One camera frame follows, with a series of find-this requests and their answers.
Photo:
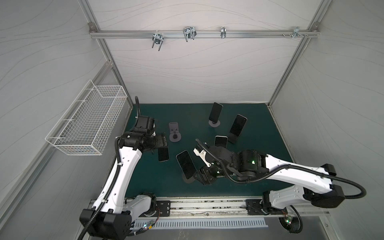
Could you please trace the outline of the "teal phone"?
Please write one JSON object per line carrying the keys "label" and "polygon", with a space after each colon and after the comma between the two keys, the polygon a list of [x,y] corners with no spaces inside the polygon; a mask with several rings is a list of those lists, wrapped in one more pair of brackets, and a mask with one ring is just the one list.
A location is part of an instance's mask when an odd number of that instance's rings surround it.
{"label": "teal phone", "polygon": [[181,167],[183,174],[187,180],[194,177],[197,172],[196,166],[187,150],[176,155],[177,162]]}

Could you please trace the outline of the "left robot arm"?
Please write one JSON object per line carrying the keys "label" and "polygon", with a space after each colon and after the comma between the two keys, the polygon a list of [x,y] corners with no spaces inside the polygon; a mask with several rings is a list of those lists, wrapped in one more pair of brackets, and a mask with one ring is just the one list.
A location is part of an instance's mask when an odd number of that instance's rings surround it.
{"label": "left robot arm", "polygon": [[124,240],[152,229],[157,219],[151,220],[136,231],[131,231],[137,218],[145,215],[160,215],[156,196],[143,193],[126,203],[125,195],[133,172],[143,153],[167,149],[166,137],[153,134],[126,132],[117,137],[114,143],[116,160],[106,184],[90,209],[80,215],[83,230],[78,236],[82,240],[86,234],[104,240]]}

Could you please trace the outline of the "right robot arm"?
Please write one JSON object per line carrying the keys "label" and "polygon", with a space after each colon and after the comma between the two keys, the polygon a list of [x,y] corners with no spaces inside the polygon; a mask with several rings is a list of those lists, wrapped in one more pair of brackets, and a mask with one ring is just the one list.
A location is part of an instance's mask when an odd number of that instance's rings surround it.
{"label": "right robot arm", "polygon": [[255,150],[234,153],[223,147],[211,147],[208,151],[195,147],[194,154],[205,163],[194,175],[203,185],[226,176],[238,184],[267,179],[290,184],[282,190],[267,190],[259,202],[248,204],[250,215],[282,214],[287,207],[302,203],[333,209],[346,199],[342,187],[332,183],[331,177],[336,175],[332,165],[306,167]]}

